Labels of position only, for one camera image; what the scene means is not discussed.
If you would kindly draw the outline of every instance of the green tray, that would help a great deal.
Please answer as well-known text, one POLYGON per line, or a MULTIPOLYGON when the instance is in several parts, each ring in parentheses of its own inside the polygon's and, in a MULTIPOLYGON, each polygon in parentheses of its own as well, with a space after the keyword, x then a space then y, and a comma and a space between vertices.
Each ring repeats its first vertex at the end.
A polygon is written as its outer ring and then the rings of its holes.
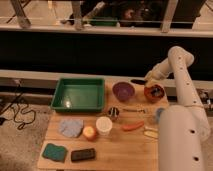
POLYGON ((104 79, 61 78, 51 108, 57 112, 101 112, 104 108, 104 79))

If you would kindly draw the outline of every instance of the wooden table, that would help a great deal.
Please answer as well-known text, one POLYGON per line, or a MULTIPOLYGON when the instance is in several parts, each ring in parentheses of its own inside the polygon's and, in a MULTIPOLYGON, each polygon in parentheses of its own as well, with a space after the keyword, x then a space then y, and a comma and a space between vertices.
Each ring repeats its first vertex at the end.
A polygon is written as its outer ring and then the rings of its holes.
POLYGON ((143 86, 135 85, 135 96, 127 103, 119 102, 112 93, 112 82, 105 83, 105 108, 102 113, 94 114, 59 114, 54 113, 50 119, 41 154, 47 143, 65 146, 69 152, 65 162, 53 162, 49 159, 39 157, 37 167, 39 169, 54 170, 128 170, 128 171, 157 171, 158 170, 158 141, 143 135, 143 128, 124 132, 122 124, 130 124, 143 120, 147 126, 156 127, 154 113, 159 107, 167 107, 168 101, 164 97, 155 104, 146 101, 143 96, 143 86), (89 142, 83 135, 78 138, 67 138, 58 132, 59 122, 64 118, 80 118, 84 125, 95 126, 96 119, 107 113, 110 107, 118 107, 120 116, 113 123, 113 129, 108 136, 99 136, 95 141, 89 142), (146 114, 138 112, 123 112, 123 108, 145 109, 146 114), (71 162, 72 150, 95 148, 96 159, 71 162))

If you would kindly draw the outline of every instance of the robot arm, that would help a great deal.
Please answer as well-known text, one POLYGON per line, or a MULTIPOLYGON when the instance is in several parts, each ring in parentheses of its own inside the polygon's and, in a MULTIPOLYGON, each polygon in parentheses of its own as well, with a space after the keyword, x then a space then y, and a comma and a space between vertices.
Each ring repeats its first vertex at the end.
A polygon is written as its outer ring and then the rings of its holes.
POLYGON ((204 171, 200 142, 209 137, 210 126, 187 70, 193 61, 192 54, 175 46, 169 50, 168 58, 145 76, 149 84, 173 72, 176 84, 179 105, 165 109, 159 122, 160 171, 204 171))

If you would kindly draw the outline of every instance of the orange object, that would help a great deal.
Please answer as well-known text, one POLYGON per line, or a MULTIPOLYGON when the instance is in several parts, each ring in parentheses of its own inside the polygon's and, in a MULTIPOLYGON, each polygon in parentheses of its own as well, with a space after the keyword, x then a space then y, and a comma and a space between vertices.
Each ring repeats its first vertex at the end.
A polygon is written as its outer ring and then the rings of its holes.
POLYGON ((165 95, 164 89, 155 84, 151 87, 144 87, 144 95, 147 100, 149 100, 152 103, 158 102, 160 99, 162 99, 165 95))
POLYGON ((92 126, 86 126, 83 129, 83 135, 88 141, 93 141, 97 136, 97 131, 92 126))
POLYGON ((123 131, 132 131, 135 129, 138 129, 144 125, 143 121, 137 122, 137 123, 132 123, 132 124, 127 124, 127 125, 122 125, 121 129, 123 131))

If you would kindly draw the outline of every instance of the paper cup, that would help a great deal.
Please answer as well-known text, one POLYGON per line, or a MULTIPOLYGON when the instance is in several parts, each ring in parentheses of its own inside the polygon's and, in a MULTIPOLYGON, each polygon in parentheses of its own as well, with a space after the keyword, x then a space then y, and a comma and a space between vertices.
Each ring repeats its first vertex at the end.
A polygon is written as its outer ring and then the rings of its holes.
POLYGON ((112 129, 112 121, 108 117, 100 117, 96 121, 96 128, 100 135, 109 135, 112 129))

